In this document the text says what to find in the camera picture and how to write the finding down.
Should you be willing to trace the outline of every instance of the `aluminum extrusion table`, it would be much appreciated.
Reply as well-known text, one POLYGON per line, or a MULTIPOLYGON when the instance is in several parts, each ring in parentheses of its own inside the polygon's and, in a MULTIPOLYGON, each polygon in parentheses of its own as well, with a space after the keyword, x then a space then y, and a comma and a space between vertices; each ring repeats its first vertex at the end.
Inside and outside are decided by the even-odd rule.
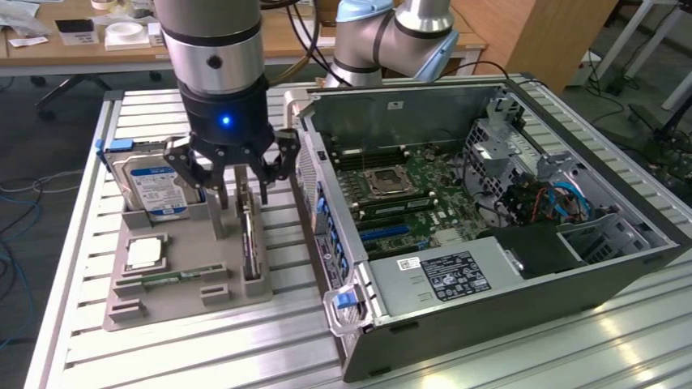
MULTIPOLYGON (((555 114, 672 222, 692 235, 689 208, 541 87, 525 84, 555 114)), ((269 91, 272 125, 283 94, 269 91)), ((563 144, 543 125, 525 130, 548 152, 563 144)), ((188 131, 176 90, 125 92, 103 104, 96 139, 161 139, 188 131)), ((232 173, 227 172, 232 188, 232 173)), ((60 258, 25 387, 635 387, 692 383, 689 253, 595 310, 345 384, 324 318, 287 182, 263 208, 275 298, 256 306, 117 332, 100 328, 123 199, 93 153, 60 258)))

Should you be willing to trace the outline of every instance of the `blue cable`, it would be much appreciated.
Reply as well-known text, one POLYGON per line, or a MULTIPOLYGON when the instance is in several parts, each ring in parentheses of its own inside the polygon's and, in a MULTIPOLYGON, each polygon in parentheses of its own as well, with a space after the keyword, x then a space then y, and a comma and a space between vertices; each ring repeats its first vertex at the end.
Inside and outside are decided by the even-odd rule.
POLYGON ((39 222, 39 219, 41 218, 41 206, 39 205, 39 203, 36 203, 35 201, 20 201, 20 200, 15 200, 15 199, 11 199, 11 198, 7 198, 4 196, 0 196, 0 200, 4 200, 9 203, 15 203, 15 204, 25 204, 25 205, 31 205, 36 208, 36 212, 33 214, 33 220, 32 222, 24 227, 24 229, 21 229, 15 235, 12 235, 11 237, 5 237, 4 239, 0 239, 0 242, 9 242, 12 240, 15 240, 17 237, 20 237, 20 235, 23 233, 25 233, 35 225, 36 223, 39 222))
POLYGON ((16 331, 16 333, 0 344, 0 351, 3 351, 4 347, 9 344, 12 340, 15 340, 20 335, 21 332, 29 327, 33 321, 33 298, 32 298, 32 289, 29 288, 29 282, 25 279, 24 269, 21 269, 20 264, 7 255, 0 254, 0 259, 3 261, 9 262, 9 266, 15 267, 15 271, 20 275, 21 284, 24 286, 25 290, 25 296, 29 300, 29 314, 27 315, 25 322, 21 325, 20 329, 16 331))

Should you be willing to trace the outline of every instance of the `barcode label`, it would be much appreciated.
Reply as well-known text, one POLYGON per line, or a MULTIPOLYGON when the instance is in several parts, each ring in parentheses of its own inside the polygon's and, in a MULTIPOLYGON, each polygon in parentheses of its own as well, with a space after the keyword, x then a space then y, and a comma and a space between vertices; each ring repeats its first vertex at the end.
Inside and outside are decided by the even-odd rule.
POLYGON ((399 259, 397 264, 400 271, 416 269, 417 267, 420 267, 420 258, 413 257, 407 259, 399 259))

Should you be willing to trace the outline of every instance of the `floor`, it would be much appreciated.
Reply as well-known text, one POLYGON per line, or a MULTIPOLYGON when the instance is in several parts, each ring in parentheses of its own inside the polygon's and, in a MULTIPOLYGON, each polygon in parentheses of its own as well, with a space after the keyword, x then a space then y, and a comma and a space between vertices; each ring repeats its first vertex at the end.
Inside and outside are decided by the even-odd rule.
MULTIPOLYGON (((607 52, 623 26, 624 23, 619 22, 613 28, 604 29, 593 46, 599 54, 607 52)), ((641 34, 633 37, 619 57, 620 64, 627 60, 643 39, 645 36, 641 34)), ((617 100, 623 104, 639 103, 648 106, 655 115, 661 120, 667 120, 671 114, 660 109, 660 103, 684 79, 689 69, 692 69, 692 59, 661 46, 639 74, 640 89, 637 91, 627 89, 617 100)), ((319 69, 311 69, 295 81, 311 80, 316 75, 320 75, 319 69)), ((149 80, 147 73, 104 75, 103 78, 113 88, 123 90, 175 88, 175 78, 171 72, 163 73, 163 81, 159 83, 149 80)), ((63 79, 64 77, 59 76, 47 77, 48 85, 55 86, 63 79)), ((8 79, 0 79, 0 90, 7 82, 8 79)), ((99 117, 103 92, 95 85, 88 83, 80 85, 55 102, 52 110, 56 112, 56 120, 41 122, 36 118, 32 105, 45 92, 47 88, 33 87, 28 78, 16 78, 11 88, 0 92, 3 110, 0 185, 3 186, 25 185, 25 182, 5 183, 16 178, 44 177, 52 173, 83 167, 99 117)), ((563 93, 563 98, 589 120, 616 108, 613 103, 592 96, 583 88, 569 88, 563 93)), ((604 119, 599 125, 624 135, 632 134, 632 129, 637 126, 627 120, 625 114, 604 119)), ((680 129, 689 132, 691 128, 692 113, 688 113, 680 129)), ((77 183, 79 176, 64 177, 59 181, 51 182, 47 189, 59 189, 77 183)), ((27 192, 13 196, 13 199, 33 200, 35 195, 36 193, 27 192)), ((40 221, 25 234, 8 243, 12 255, 25 269, 35 301, 35 315, 32 324, 20 335, 20 341, 0 349, 0 387, 3 389, 21 387, 25 379, 33 340, 48 300, 76 195, 76 191, 45 194, 41 199, 40 221)), ((25 211, 25 207, 28 206, 0 201, 0 226, 15 220, 25 211)), ((8 287, 8 280, 8 276, 0 278, 0 292, 8 287)), ((0 301, 0 344, 25 322, 27 312, 27 297, 20 283, 17 283, 8 298, 0 301)))

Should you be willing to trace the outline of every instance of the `wooden cabinet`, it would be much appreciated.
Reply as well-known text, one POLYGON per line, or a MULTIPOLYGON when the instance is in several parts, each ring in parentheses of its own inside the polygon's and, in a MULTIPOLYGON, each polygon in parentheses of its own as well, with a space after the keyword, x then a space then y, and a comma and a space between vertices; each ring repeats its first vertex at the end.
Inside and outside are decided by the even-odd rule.
MULTIPOLYGON (((617 0, 452 0, 488 42, 480 59, 529 72, 560 93, 617 0)), ((476 74, 500 73, 479 65, 476 74)))

